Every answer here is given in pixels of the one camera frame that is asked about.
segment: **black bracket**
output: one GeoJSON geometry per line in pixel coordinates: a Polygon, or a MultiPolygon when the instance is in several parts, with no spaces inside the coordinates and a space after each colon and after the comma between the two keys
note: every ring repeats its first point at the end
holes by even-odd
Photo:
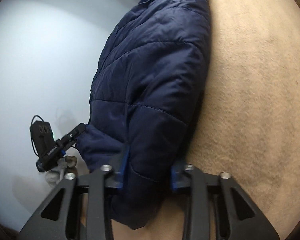
{"type": "MultiPolygon", "coordinates": [[[[110,201],[123,187],[129,148],[89,175],[67,174],[25,224],[18,240],[113,240],[110,201]],[[80,234],[82,194],[89,193],[86,232],[80,234]]],[[[217,240],[279,240],[268,219],[227,172],[203,173],[178,160],[171,188],[188,195],[183,240],[210,240],[209,202],[214,203],[217,240]]]]}

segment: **silver bolt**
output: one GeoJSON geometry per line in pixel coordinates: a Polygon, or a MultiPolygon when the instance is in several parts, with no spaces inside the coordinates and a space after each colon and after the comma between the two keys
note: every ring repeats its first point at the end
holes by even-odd
{"type": "Polygon", "coordinates": [[[187,164],[187,165],[185,165],[185,170],[186,171],[193,171],[194,170],[194,166],[192,164],[187,164]]]}
{"type": "Polygon", "coordinates": [[[65,175],[65,179],[74,179],[75,178],[75,174],[74,173],[67,173],[65,175]]]}
{"type": "Polygon", "coordinates": [[[111,171],[112,166],[111,165],[102,165],[100,168],[102,171],[111,171]]]}
{"type": "Polygon", "coordinates": [[[229,172],[222,172],[222,173],[220,173],[220,177],[222,179],[229,179],[229,178],[231,178],[231,174],[229,172]]]}

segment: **gray wall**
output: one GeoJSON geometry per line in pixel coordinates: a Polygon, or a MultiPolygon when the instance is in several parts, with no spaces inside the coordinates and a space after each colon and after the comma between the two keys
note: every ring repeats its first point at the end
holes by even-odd
{"type": "MultiPolygon", "coordinates": [[[[0,3],[0,222],[20,230],[51,190],[35,167],[34,114],[57,138],[89,119],[99,55],[139,0],[2,0],[0,3]]],[[[68,151],[77,155],[75,150],[68,151]]],[[[85,172],[82,160],[79,171],[85,172]]]]}

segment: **black cable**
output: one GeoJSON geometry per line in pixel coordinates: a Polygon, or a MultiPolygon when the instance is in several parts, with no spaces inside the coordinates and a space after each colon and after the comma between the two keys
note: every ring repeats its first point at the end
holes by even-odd
{"type": "Polygon", "coordinates": [[[44,120],[41,118],[41,116],[35,115],[35,116],[32,118],[31,124],[30,124],[30,137],[31,137],[31,145],[32,145],[32,149],[33,149],[34,154],[35,154],[36,156],[39,157],[39,155],[38,155],[38,154],[36,153],[36,151],[34,150],[33,139],[32,139],[32,130],[31,130],[32,125],[33,125],[33,121],[34,121],[34,119],[35,119],[36,117],[38,117],[39,119],[41,119],[42,122],[44,122],[44,120]]]}

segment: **black camera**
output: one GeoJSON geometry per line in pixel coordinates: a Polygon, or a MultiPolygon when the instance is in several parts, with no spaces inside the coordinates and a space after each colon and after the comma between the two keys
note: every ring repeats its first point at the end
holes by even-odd
{"type": "Polygon", "coordinates": [[[30,135],[34,153],[39,157],[36,166],[39,172],[49,171],[56,167],[57,161],[66,154],[76,138],[85,131],[85,124],[80,123],[70,133],[61,139],[54,140],[50,123],[42,121],[31,122],[30,135]]]}

